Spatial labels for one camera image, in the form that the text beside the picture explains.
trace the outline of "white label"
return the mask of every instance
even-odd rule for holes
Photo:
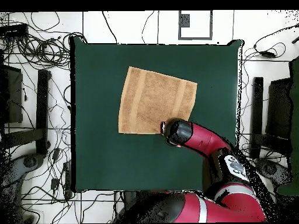
[[[249,182],[244,167],[239,163],[239,161],[237,161],[236,158],[228,155],[224,158],[224,160],[231,174]]]

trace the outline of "brown towel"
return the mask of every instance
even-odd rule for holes
[[[160,73],[129,67],[119,110],[119,133],[158,134],[160,123],[188,120],[197,84]]]

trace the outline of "tan towel stripe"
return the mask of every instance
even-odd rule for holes
[[[139,102],[140,102],[140,98],[141,98],[144,83],[145,83],[146,74],[147,74],[146,71],[141,70],[138,87],[137,87],[137,90],[136,90],[136,93],[134,96],[134,100],[132,103],[132,109],[131,109],[131,113],[130,113],[130,128],[131,128],[131,130],[135,130],[136,121],[137,121],[137,111],[138,111]]]
[[[180,106],[182,104],[184,92],[185,92],[185,89],[186,89],[187,81],[186,80],[180,80],[178,82],[178,84],[179,84],[179,87],[178,87],[178,91],[176,91],[176,101],[175,101],[175,105],[173,106],[171,116],[177,116],[178,115],[178,112],[180,110]]]

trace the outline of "green table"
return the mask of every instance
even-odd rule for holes
[[[281,185],[277,192],[281,195],[299,196],[299,57],[290,62],[290,78],[293,85],[290,90],[292,100],[291,113],[291,145],[292,153],[288,161],[293,180],[291,184]]]
[[[198,154],[170,147],[160,135],[118,133],[124,81],[132,66],[198,83],[191,120],[235,143],[241,45],[84,44],[74,38],[76,190],[201,190]]]

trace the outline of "power adapter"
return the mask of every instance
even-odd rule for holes
[[[58,190],[59,188],[59,179],[58,178],[52,178],[51,180],[51,190],[53,190],[53,194]]]
[[[265,58],[276,58],[275,54],[270,51],[260,51],[259,54]]]
[[[56,163],[58,157],[60,155],[60,149],[54,149],[54,153],[53,153],[53,156],[52,156],[52,159],[53,159],[53,164]]]

